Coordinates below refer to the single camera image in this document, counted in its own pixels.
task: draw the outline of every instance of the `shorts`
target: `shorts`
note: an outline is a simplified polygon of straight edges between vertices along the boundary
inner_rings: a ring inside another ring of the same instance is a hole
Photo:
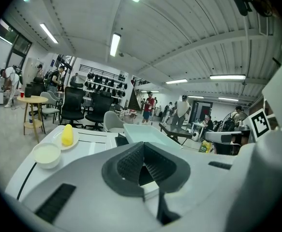
[[[145,112],[143,113],[143,118],[144,119],[149,119],[149,116],[150,116],[150,112]]]

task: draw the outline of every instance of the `white tray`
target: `white tray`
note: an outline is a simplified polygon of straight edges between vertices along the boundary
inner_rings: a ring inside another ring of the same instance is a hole
[[[125,136],[130,144],[137,142],[159,143],[176,149],[183,147],[153,126],[124,124]]]

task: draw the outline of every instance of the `doorway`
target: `doorway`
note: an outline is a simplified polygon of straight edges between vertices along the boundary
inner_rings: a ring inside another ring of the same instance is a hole
[[[203,121],[205,115],[210,115],[213,103],[209,101],[193,101],[193,111],[189,119],[189,123],[196,119]]]

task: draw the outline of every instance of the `white ceiling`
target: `white ceiling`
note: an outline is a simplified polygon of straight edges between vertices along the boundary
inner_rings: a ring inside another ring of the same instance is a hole
[[[178,93],[239,97],[252,103],[280,59],[282,29],[259,34],[256,12],[245,19],[232,0],[15,0],[6,12],[47,50],[107,64]],[[59,44],[46,39],[45,23]],[[122,35],[120,57],[109,55]],[[247,85],[212,82],[211,74],[247,74]],[[186,78],[187,84],[168,85]]]

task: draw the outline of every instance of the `man in red shirt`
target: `man in red shirt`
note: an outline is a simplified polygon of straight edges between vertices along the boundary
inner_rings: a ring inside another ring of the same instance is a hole
[[[155,99],[152,97],[152,92],[148,92],[148,98],[145,102],[144,113],[143,113],[143,121],[142,121],[143,125],[145,120],[146,123],[148,122],[149,116],[153,110],[154,103],[155,103]]]

